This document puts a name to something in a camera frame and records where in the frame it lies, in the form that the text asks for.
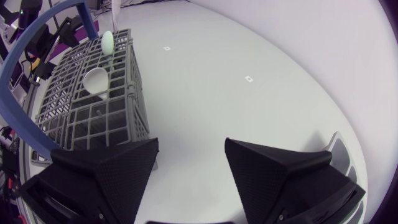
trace grid basket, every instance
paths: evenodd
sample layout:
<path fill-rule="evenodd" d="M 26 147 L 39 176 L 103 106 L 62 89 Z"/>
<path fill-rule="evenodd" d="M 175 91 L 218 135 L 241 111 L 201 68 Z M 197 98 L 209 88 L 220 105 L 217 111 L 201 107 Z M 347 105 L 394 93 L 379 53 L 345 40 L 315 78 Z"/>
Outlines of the grid basket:
<path fill-rule="evenodd" d="M 104 55 L 101 37 L 65 53 L 54 69 L 36 124 L 68 150 L 85 150 L 148 139 L 148 123 L 130 29 L 114 37 L 114 51 Z M 83 77 L 91 69 L 109 75 L 106 91 L 90 94 Z M 107 99 L 98 95 L 106 93 Z"/>

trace dish rack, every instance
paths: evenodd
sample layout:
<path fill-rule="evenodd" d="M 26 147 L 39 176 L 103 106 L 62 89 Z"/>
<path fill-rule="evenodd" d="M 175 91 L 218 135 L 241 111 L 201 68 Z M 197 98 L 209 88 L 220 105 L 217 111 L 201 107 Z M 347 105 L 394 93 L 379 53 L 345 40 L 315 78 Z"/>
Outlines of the dish rack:
<path fill-rule="evenodd" d="M 104 55 L 101 38 L 64 54 L 54 68 L 36 125 L 67 150 L 86 150 L 148 139 L 142 82 L 131 30 L 113 34 L 114 51 Z M 96 67 L 109 75 L 108 90 L 90 94 L 83 77 Z M 106 93 L 107 99 L 98 95 Z"/>

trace white spoon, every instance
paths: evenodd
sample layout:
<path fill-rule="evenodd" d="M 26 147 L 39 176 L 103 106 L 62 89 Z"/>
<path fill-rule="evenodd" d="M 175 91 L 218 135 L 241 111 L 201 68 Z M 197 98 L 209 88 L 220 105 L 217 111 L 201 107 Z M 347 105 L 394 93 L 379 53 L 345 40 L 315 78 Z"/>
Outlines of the white spoon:
<path fill-rule="evenodd" d="M 83 78 L 83 86 L 90 94 L 97 94 L 108 90 L 109 77 L 103 68 L 93 68 Z M 101 99 L 108 99 L 107 93 L 98 95 Z"/>

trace white surface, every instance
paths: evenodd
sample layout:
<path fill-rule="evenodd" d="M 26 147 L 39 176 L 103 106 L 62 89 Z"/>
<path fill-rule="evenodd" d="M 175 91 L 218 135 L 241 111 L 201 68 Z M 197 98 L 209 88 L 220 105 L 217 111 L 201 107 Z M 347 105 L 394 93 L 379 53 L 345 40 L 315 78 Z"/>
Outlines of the white surface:
<path fill-rule="evenodd" d="M 110 13 L 98 19 L 100 33 L 112 28 Z M 244 223 L 227 137 L 309 152 L 339 131 L 367 190 L 361 146 L 343 113 L 262 37 L 187 2 L 122 9 L 118 26 L 132 29 L 150 136 L 160 146 L 136 223 Z"/>
<path fill-rule="evenodd" d="M 83 78 L 83 86 L 90 94 L 97 94 L 108 89 L 109 77 L 103 68 L 93 68 Z M 101 99 L 108 99 L 107 93 L 98 95 Z"/>
<path fill-rule="evenodd" d="M 192 1 L 275 44 L 332 97 L 364 152 L 370 221 L 398 163 L 398 48 L 379 1 Z"/>

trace gray grid wall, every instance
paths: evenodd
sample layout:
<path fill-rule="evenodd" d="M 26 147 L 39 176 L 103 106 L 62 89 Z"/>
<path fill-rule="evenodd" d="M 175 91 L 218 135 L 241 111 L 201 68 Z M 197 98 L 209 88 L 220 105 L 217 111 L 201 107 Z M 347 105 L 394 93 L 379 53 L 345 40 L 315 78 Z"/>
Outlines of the gray grid wall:
<path fill-rule="evenodd" d="M 149 128 L 130 30 L 114 34 L 114 52 L 103 55 L 101 38 L 65 53 L 37 116 L 37 125 L 57 144 L 69 150 L 140 141 Z M 96 67 L 109 75 L 108 90 L 92 95 L 83 77 Z M 98 95 L 105 93 L 107 100 Z"/>

